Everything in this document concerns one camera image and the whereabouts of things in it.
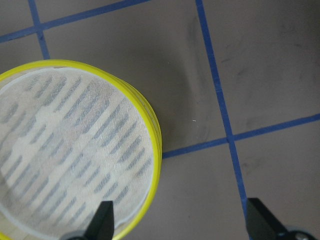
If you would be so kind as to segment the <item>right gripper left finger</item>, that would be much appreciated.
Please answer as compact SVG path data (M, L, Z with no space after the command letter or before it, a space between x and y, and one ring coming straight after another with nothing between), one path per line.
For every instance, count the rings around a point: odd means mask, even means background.
M102 201L86 230L69 232L65 240L112 240L115 231L113 201Z

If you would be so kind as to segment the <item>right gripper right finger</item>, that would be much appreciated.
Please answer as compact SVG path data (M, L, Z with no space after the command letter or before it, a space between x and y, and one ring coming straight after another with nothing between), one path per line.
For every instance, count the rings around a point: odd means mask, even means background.
M251 240L314 240L302 230L288 230L259 198L246 200L246 230Z

